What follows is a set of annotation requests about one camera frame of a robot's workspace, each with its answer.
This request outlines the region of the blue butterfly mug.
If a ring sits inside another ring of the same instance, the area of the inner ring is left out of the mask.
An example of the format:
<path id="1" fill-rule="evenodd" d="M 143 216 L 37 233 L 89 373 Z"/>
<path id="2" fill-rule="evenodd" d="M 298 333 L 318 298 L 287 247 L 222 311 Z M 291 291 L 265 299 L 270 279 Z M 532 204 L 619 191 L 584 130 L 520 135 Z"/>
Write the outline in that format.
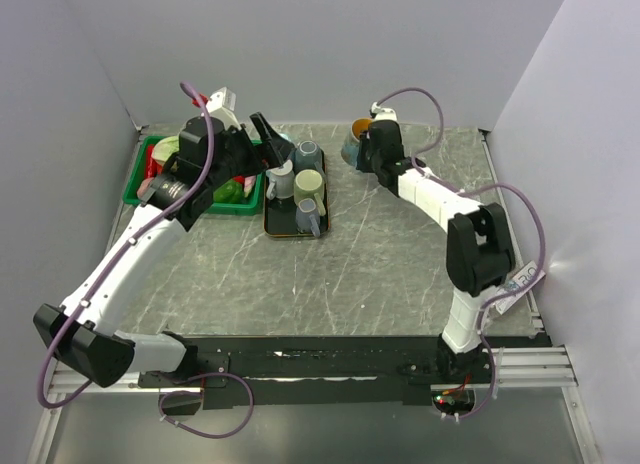
<path id="1" fill-rule="evenodd" d="M 359 118 L 352 122 L 347 131 L 341 148 L 341 157 L 346 164 L 358 168 L 358 156 L 361 147 L 361 138 L 368 139 L 369 125 L 371 118 Z"/>

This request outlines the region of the light green mug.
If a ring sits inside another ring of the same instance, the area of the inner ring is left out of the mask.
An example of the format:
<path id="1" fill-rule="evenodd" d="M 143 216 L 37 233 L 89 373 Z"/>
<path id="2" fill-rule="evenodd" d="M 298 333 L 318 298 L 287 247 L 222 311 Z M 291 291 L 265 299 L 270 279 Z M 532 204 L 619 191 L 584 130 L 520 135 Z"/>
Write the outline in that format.
<path id="1" fill-rule="evenodd" d="M 306 169 L 295 175 L 294 202 L 298 205 L 303 199 L 312 199 L 317 206 L 320 216 L 326 215 L 324 203 L 325 180 L 316 170 Z"/>

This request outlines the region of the lavender blue small mug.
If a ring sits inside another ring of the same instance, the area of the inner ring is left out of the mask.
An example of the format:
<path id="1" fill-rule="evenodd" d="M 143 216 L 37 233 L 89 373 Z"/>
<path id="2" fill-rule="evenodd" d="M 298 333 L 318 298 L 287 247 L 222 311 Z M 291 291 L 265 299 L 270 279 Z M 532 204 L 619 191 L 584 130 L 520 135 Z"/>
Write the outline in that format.
<path id="1" fill-rule="evenodd" d="M 310 233 L 314 238 L 320 237 L 320 214 L 313 199 L 302 199 L 296 208 L 296 225 L 301 233 Z"/>

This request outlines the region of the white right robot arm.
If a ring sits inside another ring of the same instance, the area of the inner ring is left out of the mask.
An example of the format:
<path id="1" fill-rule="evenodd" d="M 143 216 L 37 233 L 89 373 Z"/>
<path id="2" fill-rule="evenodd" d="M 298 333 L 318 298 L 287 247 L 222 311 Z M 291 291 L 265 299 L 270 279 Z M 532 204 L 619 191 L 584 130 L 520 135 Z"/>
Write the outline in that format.
<path id="1" fill-rule="evenodd" d="M 356 168 L 406 201 L 446 233 L 445 264 L 453 284 L 448 321 L 441 338 L 449 350 L 437 362 L 439 375 L 459 382 L 472 369 L 469 352 L 478 348 L 481 306 L 515 267 L 515 254 L 503 207 L 483 205 L 438 183 L 431 170 L 404 155 L 400 126 L 374 120 L 359 136 Z"/>

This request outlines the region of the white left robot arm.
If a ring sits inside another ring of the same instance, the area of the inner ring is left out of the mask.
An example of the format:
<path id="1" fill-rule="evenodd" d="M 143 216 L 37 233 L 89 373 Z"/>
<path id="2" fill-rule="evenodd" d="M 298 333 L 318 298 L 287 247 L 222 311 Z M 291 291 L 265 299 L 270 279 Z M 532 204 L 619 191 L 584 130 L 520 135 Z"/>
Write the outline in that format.
<path id="1" fill-rule="evenodd" d="M 250 117 L 260 141 L 241 124 L 190 119 L 178 149 L 149 184 L 125 232 L 91 275 L 57 306 L 44 304 L 33 322 L 49 354 L 102 388 L 128 372 L 160 371 L 177 386 L 198 372 L 195 348 L 172 333 L 123 333 L 119 326 L 137 286 L 235 177 L 281 166 L 294 145 L 261 113 Z"/>

